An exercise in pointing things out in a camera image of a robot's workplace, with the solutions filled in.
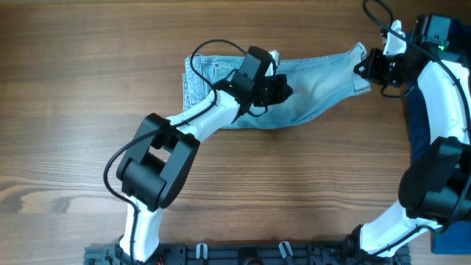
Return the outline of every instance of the wood grain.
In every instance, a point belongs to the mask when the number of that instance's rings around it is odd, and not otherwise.
[[[390,4],[406,30],[422,13],[471,22],[468,1]],[[201,42],[294,59],[378,47],[378,32],[359,0],[0,6],[0,264],[81,264],[84,247],[123,233],[126,206],[103,186],[103,167],[145,115],[181,111],[183,61]],[[396,200],[407,135],[401,103],[378,87],[298,127],[218,131],[162,241],[340,239]],[[431,255],[429,242],[412,243],[414,264],[469,263]]]

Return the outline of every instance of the blue denim cloth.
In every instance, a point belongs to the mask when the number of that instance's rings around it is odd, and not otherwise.
[[[239,117],[226,129],[257,128],[275,129],[299,125],[316,118],[319,114],[341,100],[369,92],[368,81],[353,73],[353,67],[366,57],[366,50],[357,43],[343,54],[324,57],[282,60],[278,74],[286,74],[288,84],[293,88],[284,103],[268,107],[268,112],[255,118],[248,114]],[[226,77],[231,70],[242,64],[243,57],[203,56],[194,57],[195,69],[214,83]],[[183,110],[201,102],[210,87],[190,68],[190,57],[185,61],[183,75]],[[253,113],[262,113],[263,107],[251,107]]]

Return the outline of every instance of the folded denim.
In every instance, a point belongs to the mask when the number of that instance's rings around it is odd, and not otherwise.
[[[225,129],[275,129],[295,126],[318,115],[350,96],[371,91],[369,82],[353,73],[353,67],[364,60],[366,50],[357,43],[351,50],[300,60],[282,60],[278,74],[286,74],[293,94],[284,102],[268,107],[261,117],[245,114]],[[242,64],[243,57],[196,55],[195,69],[214,83],[226,77]],[[183,110],[201,102],[210,93],[208,84],[190,68],[190,57],[185,61],[183,74]],[[252,106],[253,113],[262,113],[263,107]]]

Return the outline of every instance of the wooden table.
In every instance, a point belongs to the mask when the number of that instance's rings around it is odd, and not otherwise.
[[[392,9],[410,31],[423,13],[469,23],[470,6]],[[84,247],[124,232],[126,205],[103,167],[145,115],[181,111],[183,61],[204,40],[294,59],[380,47],[378,33],[359,0],[1,6],[0,264],[81,264]],[[161,241],[341,239],[397,199],[409,159],[403,105],[377,86],[298,127],[221,130],[201,145]],[[429,235],[411,251],[414,264],[471,261],[432,255]]]

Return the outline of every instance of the denim fabric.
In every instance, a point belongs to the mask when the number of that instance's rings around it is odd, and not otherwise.
[[[366,50],[357,43],[343,54],[323,57],[282,60],[278,74],[286,74],[288,84],[293,88],[284,103],[268,107],[268,112],[255,118],[248,114],[239,117],[226,129],[258,128],[274,129],[299,125],[316,118],[319,114],[341,100],[371,90],[370,84],[357,74],[353,67],[366,57]],[[212,83],[226,77],[229,72],[242,64],[243,57],[203,56],[194,57],[195,69]],[[183,110],[201,102],[210,92],[190,68],[190,57],[185,61],[183,74]],[[263,107],[251,107],[253,113],[262,113]]]

